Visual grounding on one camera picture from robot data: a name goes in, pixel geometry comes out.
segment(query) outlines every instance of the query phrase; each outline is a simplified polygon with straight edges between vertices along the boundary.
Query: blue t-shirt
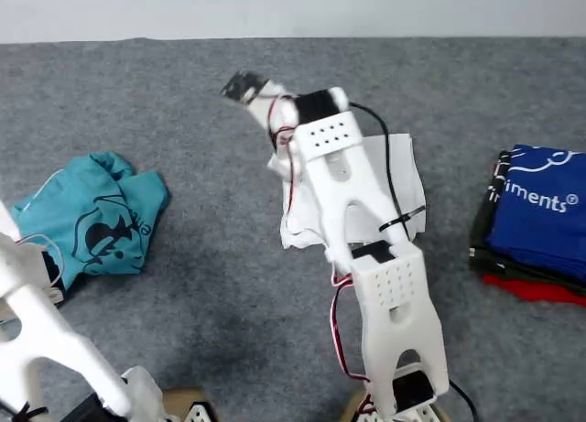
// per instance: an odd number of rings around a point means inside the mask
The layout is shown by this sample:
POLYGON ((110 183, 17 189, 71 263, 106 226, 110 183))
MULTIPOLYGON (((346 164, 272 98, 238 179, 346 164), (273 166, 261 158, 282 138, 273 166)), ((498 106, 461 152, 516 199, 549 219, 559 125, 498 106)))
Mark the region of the blue t-shirt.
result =
POLYGON ((586 280, 586 154, 516 145, 487 242, 586 280))

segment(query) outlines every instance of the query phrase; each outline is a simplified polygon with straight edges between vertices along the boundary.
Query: stack of folded shirts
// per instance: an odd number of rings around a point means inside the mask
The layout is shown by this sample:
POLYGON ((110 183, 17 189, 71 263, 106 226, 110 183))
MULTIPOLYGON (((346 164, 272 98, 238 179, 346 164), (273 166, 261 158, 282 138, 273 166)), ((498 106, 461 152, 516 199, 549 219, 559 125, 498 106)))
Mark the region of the stack of folded shirts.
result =
POLYGON ((586 154, 501 152, 470 235, 470 266, 525 300, 586 306, 586 154))

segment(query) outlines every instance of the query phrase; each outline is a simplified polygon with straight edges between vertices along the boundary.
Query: teal t-shirt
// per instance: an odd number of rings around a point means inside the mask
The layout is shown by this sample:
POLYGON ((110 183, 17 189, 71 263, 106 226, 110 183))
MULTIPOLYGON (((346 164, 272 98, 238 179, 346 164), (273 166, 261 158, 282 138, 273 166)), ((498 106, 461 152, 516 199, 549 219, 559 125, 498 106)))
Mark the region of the teal t-shirt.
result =
MULTIPOLYGON (((23 236, 45 234, 60 249, 69 289, 79 273, 137 274, 168 191, 157 172, 135 174, 113 152, 74 158, 11 213, 23 236)), ((48 248, 54 255, 56 250, 48 248)))

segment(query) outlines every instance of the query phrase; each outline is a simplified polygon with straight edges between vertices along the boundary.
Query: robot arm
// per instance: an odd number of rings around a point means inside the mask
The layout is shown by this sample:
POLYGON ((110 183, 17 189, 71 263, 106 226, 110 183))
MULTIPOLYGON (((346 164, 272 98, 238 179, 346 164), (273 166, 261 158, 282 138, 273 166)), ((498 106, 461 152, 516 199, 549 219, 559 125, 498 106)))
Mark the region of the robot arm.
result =
POLYGON ((0 359, 4 360, 0 381, 2 406, 13 414, 29 413, 24 420, 50 420, 47 412, 35 411, 43 408, 43 404, 34 361, 48 358, 86 379, 108 410, 101 420, 107 420, 108 415, 136 422, 174 420, 165 414, 161 391, 144 368, 130 369, 123 380, 88 339, 73 331, 33 283, 35 277, 31 275, 47 271, 42 248, 18 240, 20 234, 2 202, 0 227, 0 298, 21 322, 21 330, 13 340, 0 335, 0 359))
POLYGON ((335 286, 353 285, 360 304, 362 379, 378 416, 390 421, 418 414, 449 388, 440 320, 429 298, 423 254, 378 186, 345 93, 332 88, 293 96, 279 84, 239 72, 222 94, 245 105, 265 128, 275 149, 269 164, 282 179, 291 186, 305 179, 311 188, 326 257, 345 275, 335 286), (379 241, 351 250, 344 237, 350 205, 378 221, 379 241), (409 350, 419 361, 398 368, 409 350))

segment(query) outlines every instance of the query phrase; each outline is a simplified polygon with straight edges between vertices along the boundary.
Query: perforated plate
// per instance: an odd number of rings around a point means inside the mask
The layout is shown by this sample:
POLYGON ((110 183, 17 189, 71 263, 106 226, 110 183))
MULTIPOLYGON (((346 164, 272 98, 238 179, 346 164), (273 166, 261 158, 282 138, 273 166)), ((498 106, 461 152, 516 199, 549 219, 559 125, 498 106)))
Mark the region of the perforated plate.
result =
POLYGON ((407 303, 425 284, 423 255, 415 246, 395 245, 396 258, 378 264, 370 256, 354 260, 360 273, 368 280, 369 298, 376 298, 381 307, 392 309, 407 303))
POLYGON ((353 114, 347 112, 300 125, 295 131, 294 139, 304 159, 311 161, 346 147, 359 145, 363 136, 353 114))

